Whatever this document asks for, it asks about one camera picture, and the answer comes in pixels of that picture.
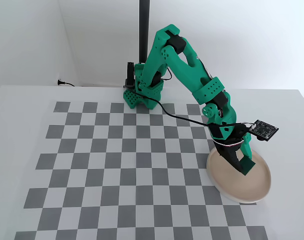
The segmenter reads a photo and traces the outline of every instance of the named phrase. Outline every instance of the black cable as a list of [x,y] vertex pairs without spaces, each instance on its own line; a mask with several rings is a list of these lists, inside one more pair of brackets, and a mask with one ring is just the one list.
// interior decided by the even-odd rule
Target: black cable
[[[181,117],[181,116],[172,115],[172,114],[168,113],[168,112],[165,110],[165,108],[163,107],[163,105],[162,105],[158,100],[153,99],[153,98],[150,98],[150,97],[147,97],[147,96],[144,96],[144,95],[142,95],[142,94],[140,94],[140,93],[137,93],[137,92],[135,92],[135,91],[129,89],[129,88],[126,87],[126,86],[123,86],[123,87],[126,88],[126,89],[127,89],[128,91],[130,91],[131,93],[134,93],[134,94],[136,94],[136,95],[138,95],[138,96],[140,96],[140,97],[142,97],[142,98],[144,98],[144,99],[149,99],[149,100],[152,100],[152,101],[154,101],[154,102],[157,102],[157,103],[161,106],[161,108],[163,109],[163,111],[164,111],[167,115],[169,115],[170,117],[172,117],[172,118],[186,120],[186,121],[189,121],[189,122],[192,122],[192,123],[195,123],[195,124],[199,124],[199,125],[202,125],[202,126],[205,126],[205,127],[209,127],[209,126],[213,126],[213,125],[214,125],[214,124],[205,124],[205,123],[202,123],[202,122],[199,122],[199,121],[194,121],[194,120],[191,120],[191,119],[188,119],[188,118],[184,118],[184,117]],[[220,128],[223,128],[223,127],[231,127],[231,126],[237,126],[237,125],[243,125],[243,123],[237,122],[237,123],[223,124],[223,125],[218,125],[218,126],[219,126]]]

